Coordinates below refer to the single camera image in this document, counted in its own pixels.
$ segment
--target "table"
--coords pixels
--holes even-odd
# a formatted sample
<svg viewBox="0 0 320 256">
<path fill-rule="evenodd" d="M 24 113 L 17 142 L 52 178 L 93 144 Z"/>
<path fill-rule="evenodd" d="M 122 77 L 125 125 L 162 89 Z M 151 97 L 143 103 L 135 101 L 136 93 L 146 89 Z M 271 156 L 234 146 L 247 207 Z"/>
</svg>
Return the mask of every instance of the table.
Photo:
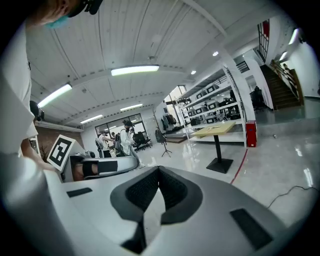
<svg viewBox="0 0 320 256">
<path fill-rule="evenodd" d="M 228 172 L 233 160 L 221 157 L 219 135 L 226 134 L 235 124 L 236 122 L 230 122 L 230 121 L 228 121 L 227 123 L 220 122 L 219 124 L 210 125 L 206 128 L 202 128 L 201 130 L 198 130 L 191 134 L 192 136 L 204 137 L 204 136 L 213 135 L 214 137 L 217 157 L 213 159 L 213 161 L 206 167 L 207 169 L 220 172 L 223 174 L 226 174 Z"/>
</svg>

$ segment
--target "ceiling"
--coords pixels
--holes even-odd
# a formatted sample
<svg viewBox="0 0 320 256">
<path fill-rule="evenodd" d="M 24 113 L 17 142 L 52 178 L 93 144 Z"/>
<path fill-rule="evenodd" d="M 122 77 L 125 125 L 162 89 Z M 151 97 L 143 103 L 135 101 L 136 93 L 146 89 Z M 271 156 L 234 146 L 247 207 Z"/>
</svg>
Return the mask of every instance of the ceiling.
<svg viewBox="0 0 320 256">
<path fill-rule="evenodd" d="M 138 103 L 152 108 L 177 85 L 192 83 L 192 69 L 199 75 L 215 61 L 214 45 L 236 50 L 252 35 L 235 39 L 275 9 L 266 0 L 104 0 L 96 15 L 83 12 L 61 28 L 27 32 L 31 99 L 40 102 L 70 83 L 72 90 L 43 110 L 48 121 L 73 127 Z M 137 64 L 160 68 L 111 76 L 112 68 Z"/>
</svg>

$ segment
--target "glossy floor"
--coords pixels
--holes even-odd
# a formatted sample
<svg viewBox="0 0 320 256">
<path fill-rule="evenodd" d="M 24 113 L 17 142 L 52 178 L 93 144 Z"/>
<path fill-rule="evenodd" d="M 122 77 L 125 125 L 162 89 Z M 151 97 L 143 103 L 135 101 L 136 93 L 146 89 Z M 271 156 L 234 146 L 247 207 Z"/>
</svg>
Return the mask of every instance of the glossy floor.
<svg viewBox="0 0 320 256">
<path fill-rule="evenodd" d="M 304 98 L 304 106 L 296 106 L 270 111 L 265 109 L 255 113 L 258 125 L 271 125 L 298 121 L 301 119 L 312 119 L 320 117 L 320 99 Z"/>
<path fill-rule="evenodd" d="M 243 144 L 222 144 L 222 158 L 233 159 L 228 173 L 206 169 L 216 157 L 214 143 L 168 143 L 172 151 L 162 154 L 164 146 L 157 143 L 152 148 L 138 152 L 146 166 L 163 165 L 183 169 L 199 175 L 230 183 L 245 156 Z M 263 137 L 257 147 L 248 148 L 243 165 L 233 185 L 268 207 L 280 194 L 287 193 L 293 186 L 320 189 L 320 134 Z M 295 187 L 288 195 L 278 197 L 270 206 L 285 225 L 304 218 L 309 213 L 319 193 L 315 189 L 303 190 Z M 160 217 L 165 211 L 160 191 L 145 215 L 147 240 L 151 240 L 160 228 Z"/>
</svg>

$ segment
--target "staircase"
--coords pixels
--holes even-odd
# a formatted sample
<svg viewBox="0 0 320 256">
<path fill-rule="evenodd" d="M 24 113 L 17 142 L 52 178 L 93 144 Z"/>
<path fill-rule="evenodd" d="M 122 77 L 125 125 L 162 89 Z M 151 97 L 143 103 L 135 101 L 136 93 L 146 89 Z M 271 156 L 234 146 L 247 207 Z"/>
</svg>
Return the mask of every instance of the staircase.
<svg viewBox="0 0 320 256">
<path fill-rule="evenodd" d="M 300 106 L 300 102 L 284 81 L 267 65 L 260 67 L 269 87 L 274 110 Z"/>
</svg>

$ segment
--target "black cable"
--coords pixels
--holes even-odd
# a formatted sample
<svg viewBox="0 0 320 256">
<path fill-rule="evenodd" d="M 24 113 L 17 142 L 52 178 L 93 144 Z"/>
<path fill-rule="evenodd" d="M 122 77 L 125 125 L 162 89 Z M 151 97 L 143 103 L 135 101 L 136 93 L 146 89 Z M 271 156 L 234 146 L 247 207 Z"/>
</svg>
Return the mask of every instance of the black cable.
<svg viewBox="0 0 320 256">
<path fill-rule="evenodd" d="M 273 201 L 269 204 L 269 206 L 267 207 L 267 209 L 269 209 L 269 208 L 271 207 L 271 205 L 277 200 L 277 198 L 283 197 L 283 196 L 285 196 L 285 195 L 288 195 L 288 194 L 291 192 L 291 190 L 293 190 L 294 188 L 301 188 L 301 189 L 303 189 L 303 190 L 314 189 L 314 190 L 316 190 L 317 192 L 319 192 L 319 190 L 316 189 L 316 188 L 313 187 L 313 186 L 308 187 L 308 188 L 304 188 L 303 186 L 293 186 L 292 188 L 290 188 L 290 190 L 289 190 L 287 193 L 279 194 L 275 199 L 273 199 Z"/>
</svg>

